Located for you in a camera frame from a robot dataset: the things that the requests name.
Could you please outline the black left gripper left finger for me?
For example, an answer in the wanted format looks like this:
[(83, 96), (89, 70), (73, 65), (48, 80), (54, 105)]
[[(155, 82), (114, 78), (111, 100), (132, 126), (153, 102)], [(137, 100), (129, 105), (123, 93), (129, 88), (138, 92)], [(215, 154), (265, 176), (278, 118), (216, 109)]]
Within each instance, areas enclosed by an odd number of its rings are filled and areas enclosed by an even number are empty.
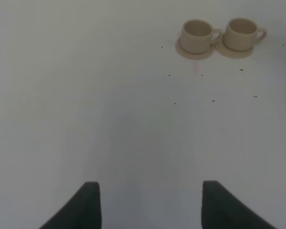
[(98, 182), (86, 182), (42, 229), (100, 229), (101, 192)]

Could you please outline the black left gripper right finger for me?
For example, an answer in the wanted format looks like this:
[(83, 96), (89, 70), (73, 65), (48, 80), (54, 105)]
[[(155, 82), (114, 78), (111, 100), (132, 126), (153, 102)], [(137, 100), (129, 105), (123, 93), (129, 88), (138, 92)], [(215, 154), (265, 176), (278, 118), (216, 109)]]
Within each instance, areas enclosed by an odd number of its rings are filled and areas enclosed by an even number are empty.
[(204, 181), (201, 225), (204, 229), (273, 229), (218, 181)]

